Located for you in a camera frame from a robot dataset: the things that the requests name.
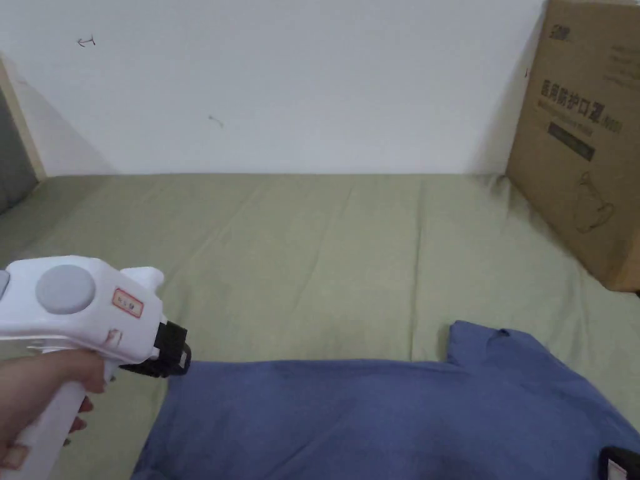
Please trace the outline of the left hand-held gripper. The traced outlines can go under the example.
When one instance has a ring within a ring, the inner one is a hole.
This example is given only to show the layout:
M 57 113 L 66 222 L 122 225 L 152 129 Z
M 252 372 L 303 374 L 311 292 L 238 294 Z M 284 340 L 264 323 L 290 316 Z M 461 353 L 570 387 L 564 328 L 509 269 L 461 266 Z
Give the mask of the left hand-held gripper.
M 154 267 L 118 270 L 101 259 L 54 256 L 12 262 L 1 271 L 1 340 L 39 354 L 87 349 L 116 369 L 151 378 L 185 375 L 185 328 L 167 320 Z

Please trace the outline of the person's left hand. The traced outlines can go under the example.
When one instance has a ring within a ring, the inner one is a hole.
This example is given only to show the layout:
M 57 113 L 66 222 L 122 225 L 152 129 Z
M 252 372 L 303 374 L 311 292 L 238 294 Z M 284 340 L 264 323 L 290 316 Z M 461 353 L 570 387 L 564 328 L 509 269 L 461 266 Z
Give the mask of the person's left hand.
M 73 349 L 1 363 L 1 460 L 18 444 L 18 435 L 47 408 L 66 383 L 101 394 L 107 381 L 104 359 L 96 352 Z

